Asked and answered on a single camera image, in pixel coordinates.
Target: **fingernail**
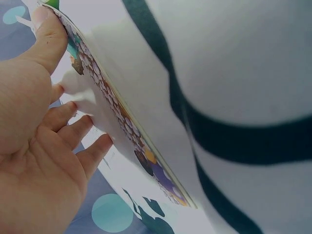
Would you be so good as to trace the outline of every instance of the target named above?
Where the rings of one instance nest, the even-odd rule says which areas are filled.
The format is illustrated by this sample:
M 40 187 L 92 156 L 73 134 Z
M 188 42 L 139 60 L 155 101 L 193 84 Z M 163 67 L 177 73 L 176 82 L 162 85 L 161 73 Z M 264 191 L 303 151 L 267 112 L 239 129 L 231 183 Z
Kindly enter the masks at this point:
M 49 17 L 50 14 L 52 14 L 52 12 L 48 8 L 43 6 L 38 7 L 34 11 L 31 17 L 31 21 L 34 24 L 36 30 L 40 28 L 42 23 Z

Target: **hand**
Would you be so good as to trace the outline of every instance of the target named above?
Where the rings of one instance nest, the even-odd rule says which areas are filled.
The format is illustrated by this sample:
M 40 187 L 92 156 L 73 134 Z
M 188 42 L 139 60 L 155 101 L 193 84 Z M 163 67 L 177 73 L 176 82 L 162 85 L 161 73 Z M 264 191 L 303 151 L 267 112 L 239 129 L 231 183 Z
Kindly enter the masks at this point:
M 66 126 L 77 110 L 73 102 L 48 110 L 63 93 L 60 85 L 51 86 L 50 75 L 64 54 L 67 35 L 46 8 L 38 8 L 32 20 L 36 44 L 0 63 L 0 229 L 60 234 L 112 142 L 103 135 L 88 149 L 72 153 L 92 127 L 90 117 Z

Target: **teal polka dot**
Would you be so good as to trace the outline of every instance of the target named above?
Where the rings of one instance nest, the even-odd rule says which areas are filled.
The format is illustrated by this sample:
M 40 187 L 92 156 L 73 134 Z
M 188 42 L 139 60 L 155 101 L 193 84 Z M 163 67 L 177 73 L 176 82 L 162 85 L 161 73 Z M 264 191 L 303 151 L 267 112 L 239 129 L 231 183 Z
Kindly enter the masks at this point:
M 94 223 L 108 233 L 126 230 L 133 220 L 132 210 L 117 194 L 99 197 L 92 207 L 91 215 Z
M 22 17 L 26 12 L 25 7 L 23 6 L 17 6 L 17 7 L 13 7 L 10 10 L 8 10 L 7 12 L 5 12 L 5 14 L 3 15 L 3 19 L 2 21 L 5 24 L 13 24 L 16 23 L 16 17 L 15 16 L 20 16 Z

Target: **printed picture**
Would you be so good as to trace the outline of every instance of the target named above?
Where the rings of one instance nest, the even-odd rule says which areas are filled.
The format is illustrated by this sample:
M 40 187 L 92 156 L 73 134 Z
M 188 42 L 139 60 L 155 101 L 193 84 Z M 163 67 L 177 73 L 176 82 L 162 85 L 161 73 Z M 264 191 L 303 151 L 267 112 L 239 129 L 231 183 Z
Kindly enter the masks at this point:
M 61 12 L 53 10 L 63 23 L 69 37 L 67 51 L 70 53 L 72 67 L 80 75 L 84 74 L 85 69 L 89 71 L 94 84 L 101 90 L 103 97 L 110 104 L 110 108 L 114 112 L 121 129 L 131 141 L 134 147 L 134 154 L 142 168 L 146 171 L 147 176 L 154 178 L 170 201 L 175 204 L 189 206 L 190 204 L 186 197 L 178 186 L 173 183 L 171 177 L 168 176 L 168 173 L 158 161 L 157 154 L 151 150 L 139 127 L 134 124 L 134 117 L 127 112 L 122 101 L 119 100 L 116 92 L 109 84 L 108 79 L 100 70 L 78 29 Z

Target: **finger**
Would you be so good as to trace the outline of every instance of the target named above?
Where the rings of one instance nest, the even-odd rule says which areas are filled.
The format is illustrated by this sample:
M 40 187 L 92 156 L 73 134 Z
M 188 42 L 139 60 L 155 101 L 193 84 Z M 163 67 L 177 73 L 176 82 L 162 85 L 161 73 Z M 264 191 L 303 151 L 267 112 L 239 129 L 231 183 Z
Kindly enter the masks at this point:
M 60 84 L 53 85 L 50 104 L 52 104 L 53 102 L 58 100 L 60 98 L 60 96 L 62 96 L 63 93 L 64 93 L 64 89 Z
M 54 107 L 48 110 L 43 118 L 42 124 L 54 132 L 58 132 L 64 127 L 68 120 L 73 117 L 77 111 L 77 106 L 70 101 L 59 107 Z
M 57 16 L 46 7 L 32 15 L 36 28 L 36 43 L 19 58 L 35 61 L 52 74 L 67 47 L 66 31 Z
M 77 158 L 82 164 L 87 180 L 91 178 L 102 158 L 106 155 L 112 145 L 113 143 L 110 137 L 107 134 L 104 134 L 89 148 L 77 154 Z
M 89 116 L 83 116 L 77 122 L 72 125 L 62 127 L 58 131 L 58 135 L 63 139 L 65 144 L 69 146 L 71 150 L 74 150 L 81 142 L 82 138 L 89 132 L 93 122 Z

